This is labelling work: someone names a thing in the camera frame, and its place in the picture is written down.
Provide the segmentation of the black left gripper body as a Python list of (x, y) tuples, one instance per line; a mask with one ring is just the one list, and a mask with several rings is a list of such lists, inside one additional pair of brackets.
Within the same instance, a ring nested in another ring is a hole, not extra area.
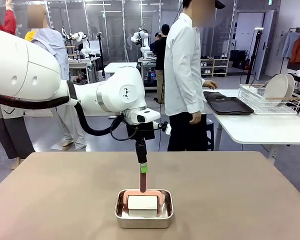
[(126, 125), (127, 135), (129, 139), (152, 140), (155, 138), (155, 130), (153, 122), (141, 123), (137, 125)]

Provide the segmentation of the person's right hand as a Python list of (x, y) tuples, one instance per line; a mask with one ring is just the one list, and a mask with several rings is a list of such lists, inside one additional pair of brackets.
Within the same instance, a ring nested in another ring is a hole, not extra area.
[(189, 121), (191, 125), (198, 124), (201, 121), (202, 113), (200, 111), (192, 113), (192, 120)]

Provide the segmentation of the person's left hand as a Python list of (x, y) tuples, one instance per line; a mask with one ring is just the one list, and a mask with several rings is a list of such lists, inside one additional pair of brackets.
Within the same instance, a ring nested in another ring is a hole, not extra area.
[(209, 88), (209, 89), (212, 89), (212, 90), (215, 90), (215, 89), (218, 88), (217, 83), (214, 82), (213, 80), (203, 80), (202, 86), (204, 88)]

